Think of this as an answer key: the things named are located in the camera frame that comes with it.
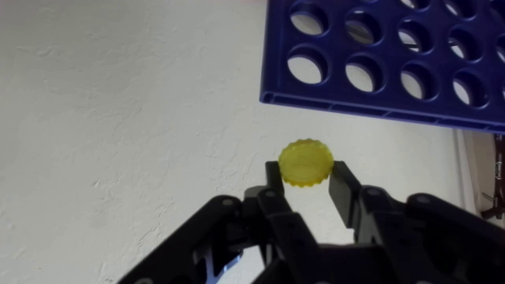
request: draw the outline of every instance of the circular hole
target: circular hole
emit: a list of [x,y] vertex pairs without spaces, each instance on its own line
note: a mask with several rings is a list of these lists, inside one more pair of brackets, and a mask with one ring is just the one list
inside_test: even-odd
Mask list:
[[454,30],[449,36],[449,46],[463,60],[476,62],[482,57],[479,41],[469,32]]
[[505,2],[502,0],[491,0],[490,2],[490,11],[491,11],[491,18],[499,22],[499,24],[505,24]]
[[370,46],[383,38],[379,22],[365,11],[353,11],[346,19],[348,35],[359,44]]
[[401,71],[401,84],[417,100],[433,100],[438,95],[435,76],[422,65],[409,63]]
[[501,36],[496,43],[496,52],[499,59],[505,63],[505,36]]
[[329,66],[321,54],[312,49],[299,49],[288,60],[291,74],[304,84],[321,84],[326,81]]
[[428,52],[433,49],[430,32],[411,19],[400,24],[398,38],[413,52]]
[[454,89],[461,103],[473,107],[488,104],[485,85],[473,73],[461,71],[454,79]]
[[305,35],[323,35],[329,30],[329,19],[323,10],[315,5],[297,5],[291,13],[291,22]]
[[454,16],[465,19],[471,19],[477,14],[477,8],[473,0],[444,0],[444,6]]
[[401,0],[411,10],[427,10],[430,6],[430,0]]
[[370,57],[354,57],[346,65],[349,82],[365,93],[375,93],[384,85],[383,68]]

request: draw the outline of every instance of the connect four board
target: connect four board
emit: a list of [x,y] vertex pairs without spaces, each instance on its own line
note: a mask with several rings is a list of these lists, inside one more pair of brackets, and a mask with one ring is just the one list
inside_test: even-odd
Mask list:
[[505,0],[271,0],[261,101],[505,133],[504,19]]

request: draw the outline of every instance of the black plastic part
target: black plastic part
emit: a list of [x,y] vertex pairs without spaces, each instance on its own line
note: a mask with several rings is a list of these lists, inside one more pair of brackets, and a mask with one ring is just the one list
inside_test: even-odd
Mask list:
[[256,284],[505,283],[499,227],[430,194],[401,204],[362,186],[345,163],[335,163],[330,196],[356,245],[319,245],[285,199],[278,164],[267,163],[267,186],[244,202],[212,199],[121,284],[214,284],[256,245],[266,264]]

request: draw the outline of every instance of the blue connect four grid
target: blue connect four grid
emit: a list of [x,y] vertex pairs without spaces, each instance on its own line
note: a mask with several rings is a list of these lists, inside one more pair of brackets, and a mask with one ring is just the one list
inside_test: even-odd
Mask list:
[[[505,0],[405,2],[271,0],[261,101],[505,133]],[[323,33],[300,32],[296,14],[316,19]],[[365,25],[370,41],[349,24]],[[400,32],[416,44],[403,44]],[[288,65],[294,57],[315,62],[323,82],[299,81]],[[375,89],[356,87],[349,65],[370,71]],[[422,84],[422,98],[409,95],[403,73]]]

